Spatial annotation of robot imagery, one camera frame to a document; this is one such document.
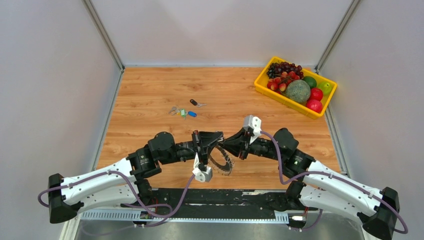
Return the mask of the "silver key with black fob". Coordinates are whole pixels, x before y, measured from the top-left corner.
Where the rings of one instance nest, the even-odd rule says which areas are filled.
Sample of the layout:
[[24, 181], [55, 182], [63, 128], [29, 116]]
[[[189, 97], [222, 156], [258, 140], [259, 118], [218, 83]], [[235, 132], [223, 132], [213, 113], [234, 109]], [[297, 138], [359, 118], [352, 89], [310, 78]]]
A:
[[206, 106], [207, 104], [205, 104], [205, 103], [199, 103], [199, 102], [197, 102], [196, 100], [194, 100], [194, 99], [190, 99], [189, 100], [189, 102], [193, 105], [193, 106], [195, 106], [195, 107], [198, 107], [198, 108], [201, 108], [201, 107], [203, 107], [203, 106]]

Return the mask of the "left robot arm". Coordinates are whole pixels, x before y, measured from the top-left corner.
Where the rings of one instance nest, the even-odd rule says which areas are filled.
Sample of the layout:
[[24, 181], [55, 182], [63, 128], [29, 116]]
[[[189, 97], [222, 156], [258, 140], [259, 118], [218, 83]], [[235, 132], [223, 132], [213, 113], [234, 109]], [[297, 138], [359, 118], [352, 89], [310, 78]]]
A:
[[127, 157], [101, 169], [78, 176], [63, 177], [56, 173], [48, 178], [49, 221], [52, 224], [66, 222], [77, 216], [86, 206], [84, 197], [126, 183], [135, 184], [133, 200], [140, 207], [153, 201], [153, 193], [147, 190], [146, 179], [161, 173], [161, 165], [193, 160], [192, 175], [198, 182], [209, 182], [213, 176], [208, 166], [209, 156], [215, 146], [224, 139], [221, 131], [195, 130], [191, 140], [176, 143], [173, 135], [157, 133], [147, 144]]

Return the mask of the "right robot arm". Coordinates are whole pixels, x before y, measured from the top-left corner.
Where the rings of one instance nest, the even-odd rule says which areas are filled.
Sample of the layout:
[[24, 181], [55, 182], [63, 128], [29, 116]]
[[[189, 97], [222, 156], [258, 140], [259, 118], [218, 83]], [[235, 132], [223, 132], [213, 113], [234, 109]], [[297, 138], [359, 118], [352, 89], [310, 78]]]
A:
[[241, 129], [225, 139], [222, 147], [240, 159], [249, 154], [278, 161], [279, 178], [288, 184], [286, 204], [292, 209], [301, 205], [332, 212], [362, 225], [370, 235], [390, 240], [395, 232], [409, 229], [400, 216], [398, 192], [367, 186], [346, 177], [311, 155], [298, 149], [299, 142], [287, 128], [279, 129], [268, 139], [260, 131]]

